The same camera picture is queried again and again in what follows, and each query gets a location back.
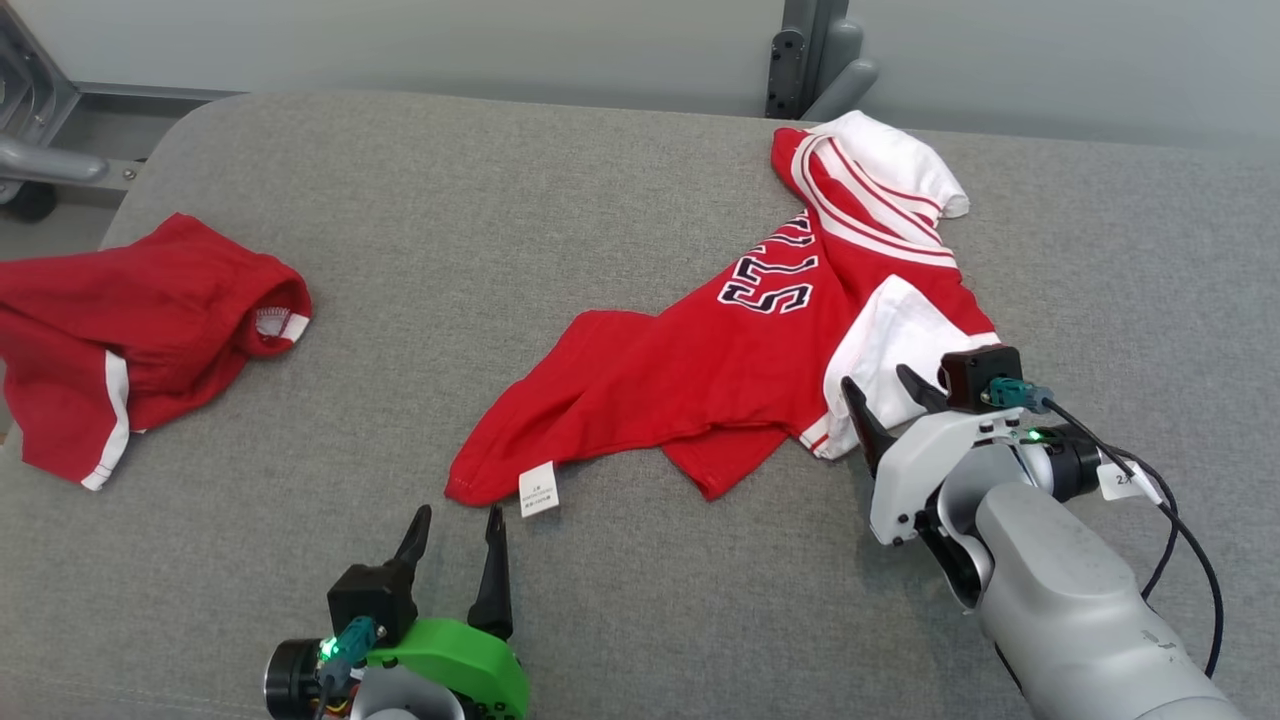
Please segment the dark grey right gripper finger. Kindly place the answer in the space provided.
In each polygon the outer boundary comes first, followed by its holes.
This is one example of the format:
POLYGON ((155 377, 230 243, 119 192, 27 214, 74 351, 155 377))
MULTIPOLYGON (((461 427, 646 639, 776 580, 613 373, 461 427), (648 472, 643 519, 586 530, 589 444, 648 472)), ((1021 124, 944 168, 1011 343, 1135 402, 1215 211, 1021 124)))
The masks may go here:
POLYGON ((867 396, 851 377, 841 379, 841 391, 870 477, 878 477, 881 460, 897 442, 897 437, 892 436, 874 415, 867 402, 867 396))
POLYGON ((925 414, 932 415, 950 410, 947 395, 915 373, 908 364, 899 364, 896 373, 911 401, 919 405, 925 414))

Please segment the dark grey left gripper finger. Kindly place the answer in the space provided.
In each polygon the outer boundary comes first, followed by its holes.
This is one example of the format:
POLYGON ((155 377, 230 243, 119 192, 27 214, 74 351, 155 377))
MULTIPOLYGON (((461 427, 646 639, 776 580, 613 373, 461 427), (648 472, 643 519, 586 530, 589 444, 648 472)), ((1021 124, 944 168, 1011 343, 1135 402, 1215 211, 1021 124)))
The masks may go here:
POLYGON ((467 624, 499 641, 507 642, 515 632, 515 619, 509 580, 509 546, 506 516, 498 505, 490 506, 486 529, 486 559, 467 624))
POLYGON ((428 547, 431 519, 431 506, 419 506, 394 552, 394 589, 401 593, 412 591, 417 565, 428 547))

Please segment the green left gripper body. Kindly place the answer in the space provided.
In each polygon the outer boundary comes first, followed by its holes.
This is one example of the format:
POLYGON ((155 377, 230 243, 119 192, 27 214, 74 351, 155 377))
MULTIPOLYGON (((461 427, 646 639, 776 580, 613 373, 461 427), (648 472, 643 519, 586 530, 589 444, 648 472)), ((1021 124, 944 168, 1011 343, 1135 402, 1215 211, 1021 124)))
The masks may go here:
POLYGON ((494 719, 524 719, 530 680, 506 641, 460 620, 420 618, 394 647, 371 650, 372 670, 407 670, 479 703, 494 719))

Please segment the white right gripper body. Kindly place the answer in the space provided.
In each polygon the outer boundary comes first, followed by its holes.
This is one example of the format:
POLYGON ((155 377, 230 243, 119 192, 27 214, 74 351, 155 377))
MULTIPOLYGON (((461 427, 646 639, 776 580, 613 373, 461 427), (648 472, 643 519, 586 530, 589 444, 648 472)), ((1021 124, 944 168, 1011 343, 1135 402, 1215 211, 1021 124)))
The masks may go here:
POLYGON ((877 465, 870 528, 884 546, 916 536, 909 525, 929 498, 947 530, 968 528, 997 486, 1029 482, 1015 451, 1021 407, 987 414, 954 410, 916 419, 877 465))

